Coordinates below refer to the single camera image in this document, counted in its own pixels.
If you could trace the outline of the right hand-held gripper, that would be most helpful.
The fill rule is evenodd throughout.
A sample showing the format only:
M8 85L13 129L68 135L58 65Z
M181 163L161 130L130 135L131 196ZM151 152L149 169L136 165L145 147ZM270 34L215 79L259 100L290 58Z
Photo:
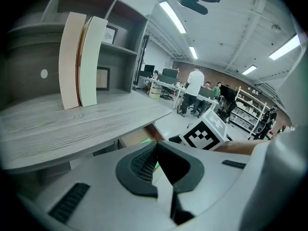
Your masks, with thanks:
M202 150L213 151L224 144L226 139L226 124L213 110L209 109L190 125L185 132L168 140Z

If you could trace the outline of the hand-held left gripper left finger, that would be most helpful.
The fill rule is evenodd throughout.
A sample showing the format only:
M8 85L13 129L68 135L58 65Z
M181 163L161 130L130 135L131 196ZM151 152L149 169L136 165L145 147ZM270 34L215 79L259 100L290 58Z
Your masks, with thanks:
M124 156L116 165L118 181L130 193L142 197L158 197L152 185L153 172L158 162L156 142L142 143L142 148Z

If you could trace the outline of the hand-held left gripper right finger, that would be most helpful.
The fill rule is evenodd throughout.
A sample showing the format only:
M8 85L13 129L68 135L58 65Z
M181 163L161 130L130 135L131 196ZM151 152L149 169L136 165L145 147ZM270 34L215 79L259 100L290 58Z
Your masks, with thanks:
M157 159L168 181L173 186L170 218L183 224L194 215L182 208L179 194L193 191L204 176L203 163L166 142L157 143Z

